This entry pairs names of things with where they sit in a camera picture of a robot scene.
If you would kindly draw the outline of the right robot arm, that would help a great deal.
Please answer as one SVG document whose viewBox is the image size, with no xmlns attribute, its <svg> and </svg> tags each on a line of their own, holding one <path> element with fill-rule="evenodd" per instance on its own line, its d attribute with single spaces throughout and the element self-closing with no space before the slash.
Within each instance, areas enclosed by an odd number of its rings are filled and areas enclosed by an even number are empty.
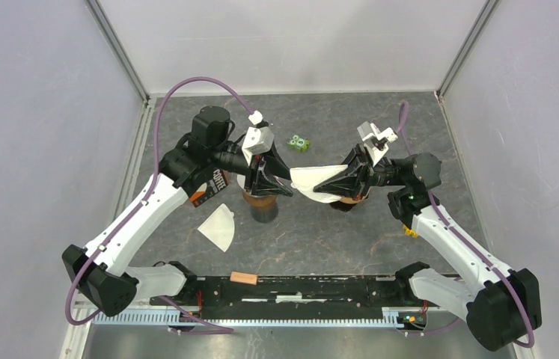
<svg viewBox="0 0 559 359">
<path fill-rule="evenodd" d="M 431 153 L 373 162 L 355 148 L 342 165 L 318 167 L 312 191 L 362 198 L 372 187 L 396 185 L 388 194 L 391 214 L 429 243 L 459 276 L 453 280 L 426 264 L 401 271 L 394 296 L 404 305 L 428 301 L 464 321 L 489 351 L 508 344 L 532 348 L 542 324 L 539 281 L 528 269 L 515 270 L 490 254 L 447 213 L 432 193 L 441 184 L 441 161 Z"/>
</svg>

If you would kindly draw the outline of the coffee filter box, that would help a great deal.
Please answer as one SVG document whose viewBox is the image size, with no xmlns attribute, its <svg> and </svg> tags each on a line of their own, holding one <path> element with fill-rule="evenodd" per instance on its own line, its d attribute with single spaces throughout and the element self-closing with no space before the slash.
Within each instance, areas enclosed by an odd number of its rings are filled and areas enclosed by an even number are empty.
<svg viewBox="0 0 559 359">
<path fill-rule="evenodd" d="M 198 187 L 196 192 L 189 198 L 189 202 L 193 207 L 197 208 L 215 197 L 220 191 L 226 189 L 229 185 L 228 172 L 216 168 L 211 177 Z"/>
</svg>

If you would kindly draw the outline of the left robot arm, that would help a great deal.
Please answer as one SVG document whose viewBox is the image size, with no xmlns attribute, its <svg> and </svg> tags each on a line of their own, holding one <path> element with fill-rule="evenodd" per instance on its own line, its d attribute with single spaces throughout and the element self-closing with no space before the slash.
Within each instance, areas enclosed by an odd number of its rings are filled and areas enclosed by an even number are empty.
<svg viewBox="0 0 559 359">
<path fill-rule="evenodd" d="M 154 230 L 182 206 L 215 171 L 244 178 L 252 197 L 291 197 L 284 184 L 290 170 L 274 145 L 274 135 L 259 111 L 249 117 L 243 143 L 230 141 L 234 129 L 229 112 L 206 106 L 192 120 L 192 129 L 173 150 L 156 158 L 156 170 L 140 195 L 101 234 L 83 247 L 68 246 L 61 258 L 71 280 L 65 313 L 80 292 L 98 310 L 115 316 L 134 300 L 166 295 L 189 304 L 197 285 L 181 265 L 133 268 L 137 250 Z"/>
</svg>

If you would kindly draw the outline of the white paper coffee filter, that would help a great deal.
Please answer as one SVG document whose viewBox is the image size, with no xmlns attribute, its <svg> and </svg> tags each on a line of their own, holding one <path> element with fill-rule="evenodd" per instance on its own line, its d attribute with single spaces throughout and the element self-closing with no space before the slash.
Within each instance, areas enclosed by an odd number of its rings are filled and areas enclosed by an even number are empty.
<svg viewBox="0 0 559 359">
<path fill-rule="evenodd" d="M 244 175 L 237 174 L 236 182 L 243 191 L 250 191 L 250 188 L 246 186 L 246 178 Z"/>
</svg>

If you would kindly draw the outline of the brown glass dripper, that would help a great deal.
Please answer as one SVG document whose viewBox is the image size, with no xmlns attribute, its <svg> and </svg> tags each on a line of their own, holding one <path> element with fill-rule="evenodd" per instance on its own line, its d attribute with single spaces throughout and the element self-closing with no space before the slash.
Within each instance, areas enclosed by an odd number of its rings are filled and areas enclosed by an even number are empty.
<svg viewBox="0 0 559 359">
<path fill-rule="evenodd" d="M 343 201 L 343 200 L 338 200 L 335 202 L 331 202 L 329 205 L 331 208 L 341 211 L 341 212 L 349 212 L 350 210 L 352 210 L 355 206 L 357 206 L 358 202 L 355 201 Z"/>
</svg>

